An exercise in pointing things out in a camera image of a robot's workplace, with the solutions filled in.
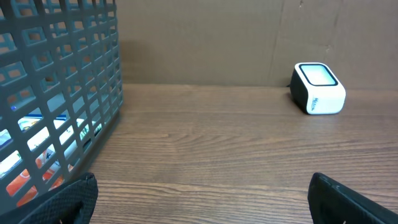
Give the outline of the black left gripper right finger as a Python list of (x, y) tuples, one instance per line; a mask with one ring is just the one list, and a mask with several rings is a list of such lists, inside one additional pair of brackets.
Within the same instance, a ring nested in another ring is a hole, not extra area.
[(334, 179), (316, 172), (308, 187), (314, 224), (397, 223), (397, 214)]

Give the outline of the yellow orange snack bag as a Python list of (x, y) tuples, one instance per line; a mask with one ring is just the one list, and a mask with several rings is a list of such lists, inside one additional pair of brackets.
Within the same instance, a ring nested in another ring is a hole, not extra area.
[(107, 123), (99, 114), (71, 119), (63, 112), (50, 123), (39, 113), (1, 115), (1, 210), (53, 190), (76, 174)]

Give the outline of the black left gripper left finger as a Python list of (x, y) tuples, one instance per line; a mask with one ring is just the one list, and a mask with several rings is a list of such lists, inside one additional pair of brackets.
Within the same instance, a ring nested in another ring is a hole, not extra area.
[(98, 183), (91, 172), (1, 215), (7, 223), (78, 223), (88, 224), (98, 198)]

